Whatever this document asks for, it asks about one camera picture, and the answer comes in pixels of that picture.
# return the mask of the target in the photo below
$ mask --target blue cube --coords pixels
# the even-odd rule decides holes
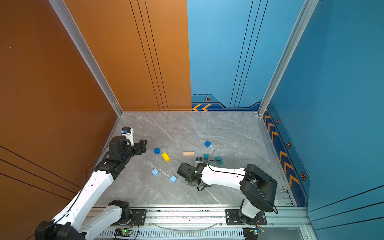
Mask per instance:
[[[171,177],[169,180],[170,180],[171,182],[175,183],[176,180],[177,180],[177,177],[175,177],[175,176],[172,175],[172,177]]]
[[[218,164],[218,165],[223,164],[223,160],[221,159],[221,157],[215,157],[215,159],[218,160],[218,161],[217,161],[217,164]]]
[[[152,170],[153,176],[156,176],[159,174],[159,171],[155,168]]]

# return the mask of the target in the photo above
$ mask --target light blue cube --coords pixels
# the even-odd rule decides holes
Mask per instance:
[[[172,175],[172,177],[171,177],[169,180],[170,180],[171,182],[175,183],[176,180],[177,180],[177,177],[175,177],[175,176]]]
[[[153,176],[156,176],[159,174],[159,171],[155,168],[152,170]]]

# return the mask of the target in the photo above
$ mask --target block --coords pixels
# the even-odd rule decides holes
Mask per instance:
[[[168,156],[168,154],[165,152],[165,153],[163,153],[161,156],[163,156],[163,158],[164,158],[164,160],[166,161],[166,162],[168,162],[169,160],[170,160],[170,158],[169,158],[169,156]]]
[[[172,175],[172,177],[171,177],[169,180],[170,180],[171,182],[175,183],[176,180],[177,180],[177,177],[175,177],[175,176]]]
[[[218,165],[223,164],[223,160],[221,159],[221,157],[218,156],[218,157],[215,157],[215,159],[218,160],[217,162]]]
[[[159,174],[159,171],[155,168],[152,170],[153,176],[156,176]]]
[[[194,156],[195,152],[183,152],[183,156]]]

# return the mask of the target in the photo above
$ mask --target yellow arrow marking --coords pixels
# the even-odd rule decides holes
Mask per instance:
[[[196,108],[200,107],[201,104],[196,105],[192,110],[195,110],[196,112],[198,111]]]
[[[265,116],[265,125],[266,125],[266,119],[271,118],[271,116]]]
[[[294,176],[292,176],[291,174],[289,175],[289,186],[292,187],[292,180],[294,180],[295,182],[297,182],[297,184],[300,184],[299,183],[299,180],[297,180]]]
[[[209,106],[211,106],[211,104],[208,104],[207,106],[203,107],[203,110],[204,110],[204,111],[208,111],[208,110],[207,110],[207,107],[209,107]]]
[[[287,162],[285,162],[285,163],[284,163],[284,172],[285,172],[285,174],[287,174],[287,167],[289,167],[290,169],[293,170],[292,165],[290,165],[290,164],[288,164]]]
[[[273,136],[274,136],[274,135],[279,136],[279,135],[277,134],[277,132],[272,131],[272,142],[273,142]]]
[[[274,125],[272,123],[268,123],[268,132],[270,132],[271,126],[274,127]]]
[[[280,162],[281,162],[281,156],[282,156],[282,155],[284,155],[284,156],[288,157],[288,156],[287,156],[287,154],[286,154],[285,152],[283,152],[283,151],[280,151]]]

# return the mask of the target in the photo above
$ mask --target yellow block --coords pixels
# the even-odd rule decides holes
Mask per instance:
[[[183,156],[194,156],[195,152],[183,152]]]
[[[168,154],[165,152],[165,153],[163,153],[161,156],[163,156],[163,158],[164,158],[164,160],[166,161],[166,162],[168,162],[169,160],[170,160],[170,158],[169,158],[169,156],[168,156]]]

